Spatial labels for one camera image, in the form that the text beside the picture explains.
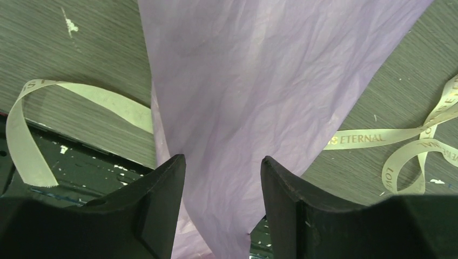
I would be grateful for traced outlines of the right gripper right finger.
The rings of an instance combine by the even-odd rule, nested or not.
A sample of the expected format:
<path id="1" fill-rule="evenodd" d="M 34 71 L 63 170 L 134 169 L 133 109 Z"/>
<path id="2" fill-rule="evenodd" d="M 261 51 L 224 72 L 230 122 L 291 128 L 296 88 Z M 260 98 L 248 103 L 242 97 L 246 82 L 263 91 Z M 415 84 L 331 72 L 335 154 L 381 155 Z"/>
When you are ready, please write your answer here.
<path id="1" fill-rule="evenodd" d="M 261 186 L 275 258 L 457 258 L 457 196 L 337 197 L 267 156 Z"/>

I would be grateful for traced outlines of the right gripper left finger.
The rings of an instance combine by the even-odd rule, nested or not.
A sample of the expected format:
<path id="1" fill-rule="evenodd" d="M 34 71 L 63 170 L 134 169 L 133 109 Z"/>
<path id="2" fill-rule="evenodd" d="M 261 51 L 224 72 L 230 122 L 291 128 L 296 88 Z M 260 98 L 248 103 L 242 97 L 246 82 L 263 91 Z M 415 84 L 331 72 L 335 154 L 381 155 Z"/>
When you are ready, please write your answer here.
<path id="1" fill-rule="evenodd" d="M 1 198 L 1 258 L 170 258 L 186 160 L 83 206 Z"/>

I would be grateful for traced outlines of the cream printed ribbon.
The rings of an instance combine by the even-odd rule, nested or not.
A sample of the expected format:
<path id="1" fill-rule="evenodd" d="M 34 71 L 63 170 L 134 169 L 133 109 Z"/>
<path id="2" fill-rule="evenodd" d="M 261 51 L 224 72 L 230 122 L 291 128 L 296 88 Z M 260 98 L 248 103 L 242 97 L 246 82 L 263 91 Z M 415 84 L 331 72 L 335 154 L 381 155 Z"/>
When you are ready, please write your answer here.
<path id="1" fill-rule="evenodd" d="M 69 90 L 103 108 L 108 109 L 129 124 L 145 132 L 153 132 L 151 110 L 146 106 L 109 90 L 85 85 L 34 79 L 27 82 L 6 122 L 5 135 L 10 157 L 23 182 L 36 187 L 54 187 L 58 182 L 34 141 L 23 113 L 23 98 L 46 86 L 57 85 Z M 436 107 L 430 112 L 422 126 L 408 129 L 353 129 L 337 131 L 324 148 L 326 151 L 386 146 L 413 137 L 410 142 L 396 150 L 385 162 L 382 169 L 382 183 L 393 194 L 424 194 L 425 163 L 429 152 L 439 152 L 453 166 L 457 166 L 457 149 L 434 139 L 437 126 L 457 118 L 457 77 L 449 80 L 442 91 Z M 410 186 L 399 190 L 398 176 L 404 165 L 417 157 L 421 169 L 419 178 Z"/>

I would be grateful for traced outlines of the purple and pink wrapping paper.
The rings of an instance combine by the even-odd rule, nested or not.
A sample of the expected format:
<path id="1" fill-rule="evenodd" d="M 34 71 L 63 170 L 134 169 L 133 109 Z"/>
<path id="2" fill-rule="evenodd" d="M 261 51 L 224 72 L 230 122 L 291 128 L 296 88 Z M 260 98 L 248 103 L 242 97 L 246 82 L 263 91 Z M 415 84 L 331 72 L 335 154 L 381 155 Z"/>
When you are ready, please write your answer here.
<path id="1" fill-rule="evenodd" d="M 186 175 L 173 258 L 248 258 L 260 166 L 301 175 L 430 1 L 139 1 L 157 164 Z"/>

